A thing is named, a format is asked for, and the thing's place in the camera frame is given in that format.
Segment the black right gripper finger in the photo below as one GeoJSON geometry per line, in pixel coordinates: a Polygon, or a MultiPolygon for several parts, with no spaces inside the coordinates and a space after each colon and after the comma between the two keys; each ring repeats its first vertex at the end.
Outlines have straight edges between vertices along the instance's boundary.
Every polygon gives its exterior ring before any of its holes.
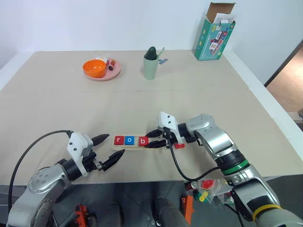
{"type": "Polygon", "coordinates": [[[148,132],[145,136],[148,138],[156,138],[156,137],[160,137],[162,134],[163,134],[162,130],[155,129],[152,130],[151,132],[148,132]]]}
{"type": "Polygon", "coordinates": [[[152,141],[150,143],[148,143],[147,145],[145,145],[146,148],[162,148],[162,147],[166,147],[167,143],[166,140],[155,140],[152,141]]]}

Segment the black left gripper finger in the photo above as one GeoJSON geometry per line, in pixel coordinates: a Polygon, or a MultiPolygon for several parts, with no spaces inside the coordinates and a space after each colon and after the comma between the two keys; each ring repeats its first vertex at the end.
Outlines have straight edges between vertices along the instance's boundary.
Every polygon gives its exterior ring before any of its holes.
{"type": "Polygon", "coordinates": [[[99,145],[109,137],[109,134],[100,134],[96,137],[91,138],[93,145],[99,145]]]}
{"type": "Polygon", "coordinates": [[[103,162],[101,164],[102,166],[102,170],[106,171],[109,168],[111,168],[114,164],[116,164],[119,159],[122,157],[122,155],[124,154],[125,149],[122,149],[120,151],[115,152],[114,154],[112,154],[107,161],[103,162]]]}

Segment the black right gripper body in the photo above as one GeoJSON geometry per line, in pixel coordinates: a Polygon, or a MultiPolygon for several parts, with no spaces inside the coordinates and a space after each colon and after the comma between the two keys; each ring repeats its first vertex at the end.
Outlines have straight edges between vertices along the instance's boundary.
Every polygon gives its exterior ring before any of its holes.
{"type": "Polygon", "coordinates": [[[164,127],[163,128],[163,137],[166,140],[166,147],[172,148],[172,146],[176,143],[176,136],[174,133],[170,131],[169,128],[164,127]]]}

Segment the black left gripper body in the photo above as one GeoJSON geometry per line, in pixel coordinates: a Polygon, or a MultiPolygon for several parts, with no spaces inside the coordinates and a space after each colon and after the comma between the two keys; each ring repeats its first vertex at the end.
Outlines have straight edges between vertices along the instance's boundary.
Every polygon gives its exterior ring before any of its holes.
{"type": "Polygon", "coordinates": [[[90,151],[88,156],[83,158],[82,164],[88,173],[94,170],[101,171],[104,169],[101,161],[97,160],[97,154],[93,150],[90,151]]]}

